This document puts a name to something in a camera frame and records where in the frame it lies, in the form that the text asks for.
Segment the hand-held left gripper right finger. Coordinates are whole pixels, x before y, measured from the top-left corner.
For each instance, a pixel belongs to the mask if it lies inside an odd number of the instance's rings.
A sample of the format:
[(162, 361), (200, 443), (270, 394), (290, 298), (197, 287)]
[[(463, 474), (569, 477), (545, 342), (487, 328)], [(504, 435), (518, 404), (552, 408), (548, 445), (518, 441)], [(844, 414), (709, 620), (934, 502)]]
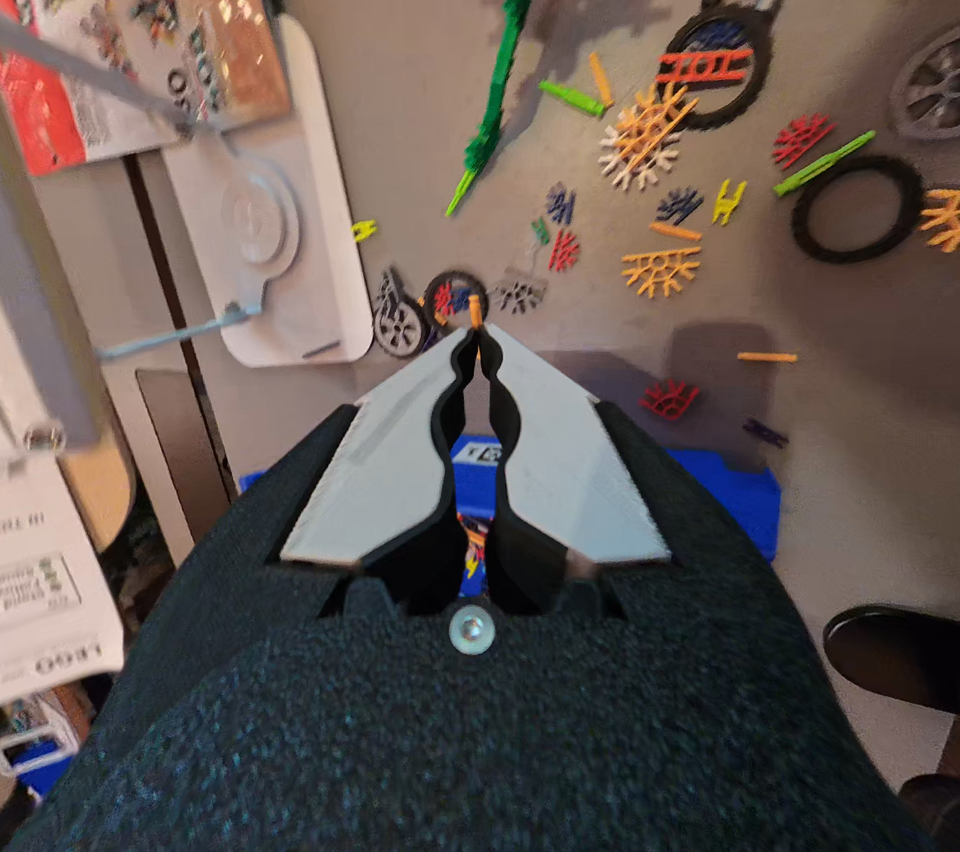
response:
[(486, 541), (490, 598), (546, 614), (565, 581), (667, 565), (671, 549), (593, 393), (505, 330), (478, 331), (489, 421), (501, 446)]

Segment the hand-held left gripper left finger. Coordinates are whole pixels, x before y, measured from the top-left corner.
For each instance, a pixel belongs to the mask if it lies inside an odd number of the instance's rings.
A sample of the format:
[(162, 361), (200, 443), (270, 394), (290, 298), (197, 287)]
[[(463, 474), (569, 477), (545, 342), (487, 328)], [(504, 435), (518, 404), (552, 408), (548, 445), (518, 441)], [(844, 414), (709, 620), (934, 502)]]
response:
[(334, 584), (373, 580), (410, 616), (459, 598), (468, 539), (452, 450), (466, 425), (474, 330), (452, 333), (355, 402), (355, 413), (279, 551)]

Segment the pile of construction toy pieces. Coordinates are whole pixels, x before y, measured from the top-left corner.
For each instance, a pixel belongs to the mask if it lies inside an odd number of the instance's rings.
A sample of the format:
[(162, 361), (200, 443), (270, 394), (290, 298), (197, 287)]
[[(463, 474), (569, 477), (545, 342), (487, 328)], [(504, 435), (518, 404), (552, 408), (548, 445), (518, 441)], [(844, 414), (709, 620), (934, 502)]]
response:
[(462, 589), (470, 588), (481, 591), (486, 582), (486, 546), (490, 524), (480, 518), (462, 511), (457, 512), (457, 519), (466, 535), (466, 552), (464, 556)]

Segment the blue tagged plastic bin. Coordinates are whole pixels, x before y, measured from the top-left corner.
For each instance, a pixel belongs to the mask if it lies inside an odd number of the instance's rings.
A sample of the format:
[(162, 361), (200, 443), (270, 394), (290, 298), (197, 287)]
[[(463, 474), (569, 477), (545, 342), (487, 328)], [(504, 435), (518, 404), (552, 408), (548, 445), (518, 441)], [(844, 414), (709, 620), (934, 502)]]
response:
[[(660, 450), (656, 444), (647, 448), (649, 442), (640, 443), (641, 452), (652, 452), (651, 462), (655, 466), (656, 475), (648, 474), (648, 479), (654, 482), (650, 486), (653, 490), (648, 494), (656, 497), (662, 494), (663, 502), (673, 496), (671, 501), (678, 501), (677, 496), (693, 492), (694, 506), (708, 493), (728, 515), (736, 522), (739, 528), (750, 538), (750, 541), (761, 553), (762, 557), (772, 561), (775, 557), (778, 528), (781, 510), (781, 490), (773, 474), (766, 470), (763, 473), (744, 473), (729, 469), (718, 453), (700, 450)], [(483, 463), (479, 459), (467, 461), (467, 453), (472, 448), (493, 448), (496, 458)], [(488, 531), (494, 526), (496, 509), (496, 478), (498, 462), (501, 456), (501, 446), (498, 441), (482, 436), (461, 436), (453, 447), (452, 462), (455, 476), (455, 492), (457, 510), (468, 515), (491, 520)], [(280, 550), (292, 526), (300, 514), (305, 499), (307, 499), (317, 483), (319, 475), (323, 474), (326, 465), (319, 460), (314, 462), (314, 468), (308, 468), (306, 478), (294, 476), (291, 480), (265, 479), (261, 487), (246, 493), (235, 503), (234, 510), (223, 517), (237, 524), (242, 534), (250, 543), (255, 541), (255, 532), (259, 535), (259, 542), (267, 562), (277, 562)]]

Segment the red fan connector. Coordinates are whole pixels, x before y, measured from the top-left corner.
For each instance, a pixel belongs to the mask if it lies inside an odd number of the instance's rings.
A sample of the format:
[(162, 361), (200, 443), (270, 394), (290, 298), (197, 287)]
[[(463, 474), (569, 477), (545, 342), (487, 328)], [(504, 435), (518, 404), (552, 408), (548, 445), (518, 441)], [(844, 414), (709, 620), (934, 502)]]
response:
[(638, 399), (638, 405), (666, 422), (675, 423), (687, 414), (700, 394), (698, 386), (668, 378), (648, 386)]

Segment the grey spoked toy wheel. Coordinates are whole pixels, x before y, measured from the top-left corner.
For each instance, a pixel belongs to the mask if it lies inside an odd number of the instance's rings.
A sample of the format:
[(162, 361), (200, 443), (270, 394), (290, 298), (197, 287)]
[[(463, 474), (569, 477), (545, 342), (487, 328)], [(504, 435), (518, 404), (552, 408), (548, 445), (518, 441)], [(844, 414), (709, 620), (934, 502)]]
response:
[(943, 31), (901, 67), (890, 92), (897, 135), (919, 142), (959, 138), (959, 26)]
[(392, 358), (408, 360), (420, 354), (429, 334), (429, 323), (418, 301), (402, 298), (395, 306), (382, 306), (375, 315), (373, 335)]

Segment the grey connector piece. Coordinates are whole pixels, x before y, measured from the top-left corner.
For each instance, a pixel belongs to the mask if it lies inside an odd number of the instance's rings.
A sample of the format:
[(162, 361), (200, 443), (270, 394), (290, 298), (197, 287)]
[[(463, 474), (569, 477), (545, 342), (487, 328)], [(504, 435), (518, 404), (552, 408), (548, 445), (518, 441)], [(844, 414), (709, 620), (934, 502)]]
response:
[(543, 303), (546, 290), (544, 282), (521, 275), (508, 275), (489, 293), (489, 301), (499, 312), (525, 316)]
[(388, 265), (382, 273), (380, 285), (375, 300), (376, 313), (385, 318), (392, 318), (398, 309), (406, 302), (406, 291), (399, 271), (393, 265)]

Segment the yellow half-circle connector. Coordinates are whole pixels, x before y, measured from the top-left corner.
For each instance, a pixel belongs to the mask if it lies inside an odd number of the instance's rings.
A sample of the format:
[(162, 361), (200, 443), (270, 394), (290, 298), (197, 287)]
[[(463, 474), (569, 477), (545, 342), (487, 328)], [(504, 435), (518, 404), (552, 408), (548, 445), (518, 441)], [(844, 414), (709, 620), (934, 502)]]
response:
[(626, 255), (621, 258), (620, 275), (637, 296), (668, 299), (695, 280), (701, 267), (701, 252), (702, 246), (694, 245)]
[(923, 195), (917, 231), (929, 233), (926, 244), (945, 254), (959, 248), (959, 189), (931, 188)]

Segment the small black toy tire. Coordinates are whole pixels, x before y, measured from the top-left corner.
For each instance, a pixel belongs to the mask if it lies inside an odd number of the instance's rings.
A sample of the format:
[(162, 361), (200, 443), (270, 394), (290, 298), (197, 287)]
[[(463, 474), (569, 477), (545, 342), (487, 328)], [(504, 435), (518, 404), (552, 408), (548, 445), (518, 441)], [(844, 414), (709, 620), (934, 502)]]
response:
[(447, 332), (454, 331), (455, 328), (459, 327), (460, 325), (463, 325), (464, 323), (466, 323), (466, 325), (472, 324), (469, 311), (468, 312), (462, 311), (450, 316), (450, 318), (446, 320), (445, 324), (442, 324), (440, 321), (438, 321), (437, 317), (434, 316), (434, 312), (433, 312), (434, 289), (436, 288), (436, 285), (438, 283), (444, 282), (447, 280), (452, 281), (452, 287), (455, 287), (456, 284), (458, 283), (465, 283), (472, 287), (473, 293), (478, 294), (481, 297), (481, 300), (483, 303), (484, 321), (485, 321), (489, 313), (489, 296), (487, 294), (486, 286), (484, 285), (484, 283), (478, 277), (474, 276), (474, 274), (470, 272), (460, 270), (460, 269), (450, 269), (450, 270), (445, 270), (438, 273), (437, 276), (435, 276), (430, 282), (428, 282), (426, 290), (421, 295), (420, 305), (431, 328), (438, 334), (445, 334)]

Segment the light wooden table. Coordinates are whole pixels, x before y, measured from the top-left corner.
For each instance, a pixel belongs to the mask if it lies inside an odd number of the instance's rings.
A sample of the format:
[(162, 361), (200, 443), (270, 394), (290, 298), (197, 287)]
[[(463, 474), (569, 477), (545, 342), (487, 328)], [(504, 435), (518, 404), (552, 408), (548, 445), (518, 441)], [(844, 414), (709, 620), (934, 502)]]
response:
[(123, 530), (138, 492), (138, 473), (111, 407), (98, 442), (57, 460), (94, 552), (101, 556)]

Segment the white adjustable book stand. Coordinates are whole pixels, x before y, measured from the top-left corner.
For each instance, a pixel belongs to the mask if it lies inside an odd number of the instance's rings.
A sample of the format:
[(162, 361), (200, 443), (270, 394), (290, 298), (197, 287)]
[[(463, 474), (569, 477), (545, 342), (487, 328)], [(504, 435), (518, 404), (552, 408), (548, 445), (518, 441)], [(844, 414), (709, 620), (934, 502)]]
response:
[[(258, 375), (228, 400), (229, 423), (253, 428), (227, 442), (242, 461), (291, 446), (332, 410), (332, 393), (306, 385), (306, 370), (362, 359), (373, 318), (353, 219), (333, 138), (316, 51), (306, 30), (280, 14), (275, 25), (293, 113), (239, 138), (201, 131), (163, 151), (174, 196), (215, 317), (189, 329), (122, 345), (80, 346), (72, 358), (34, 254), (2, 191), (2, 314), (9, 319), (48, 410), (66, 428), (66, 450), (99, 438), (94, 399), (80, 374), (217, 333)], [(341, 347), (304, 361), (325, 343)]]

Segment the white printed instruction sheet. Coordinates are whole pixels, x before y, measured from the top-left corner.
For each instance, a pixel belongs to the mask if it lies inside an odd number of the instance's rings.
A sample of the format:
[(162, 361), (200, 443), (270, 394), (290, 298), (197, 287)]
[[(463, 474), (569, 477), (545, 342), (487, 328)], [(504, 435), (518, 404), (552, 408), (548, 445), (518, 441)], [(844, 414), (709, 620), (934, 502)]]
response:
[(115, 674), (125, 662), (113, 595), (59, 458), (51, 414), (1, 318), (1, 702)]

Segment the small blue white box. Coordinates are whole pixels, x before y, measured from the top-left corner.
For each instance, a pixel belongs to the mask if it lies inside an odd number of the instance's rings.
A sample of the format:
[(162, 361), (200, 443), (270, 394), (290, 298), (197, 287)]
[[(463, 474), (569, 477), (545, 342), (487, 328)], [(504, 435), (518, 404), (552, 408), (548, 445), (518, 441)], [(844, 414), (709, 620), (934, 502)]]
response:
[(1, 776), (42, 800), (66, 773), (81, 734), (54, 690), (2, 705)]

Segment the blue connector piece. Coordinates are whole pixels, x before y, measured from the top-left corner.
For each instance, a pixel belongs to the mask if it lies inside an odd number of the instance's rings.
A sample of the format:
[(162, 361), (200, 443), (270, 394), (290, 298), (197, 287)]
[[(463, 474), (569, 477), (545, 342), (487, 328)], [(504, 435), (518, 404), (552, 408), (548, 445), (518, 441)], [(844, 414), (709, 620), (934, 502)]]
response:
[(749, 35), (737, 21), (720, 18), (698, 27), (691, 34), (686, 48), (691, 52), (715, 52), (750, 46)]

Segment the printed toy packaging bag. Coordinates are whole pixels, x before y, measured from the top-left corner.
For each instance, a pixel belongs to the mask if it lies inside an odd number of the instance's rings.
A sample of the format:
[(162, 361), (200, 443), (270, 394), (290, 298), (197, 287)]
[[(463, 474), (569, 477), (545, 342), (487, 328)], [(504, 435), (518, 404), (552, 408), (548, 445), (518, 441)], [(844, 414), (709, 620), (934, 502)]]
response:
[[(188, 121), (235, 128), (291, 107), (263, 0), (1, 0), (2, 19), (137, 84)], [(34, 177), (180, 138), (154, 110), (14, 51), (2, 51), (2, 103)]]

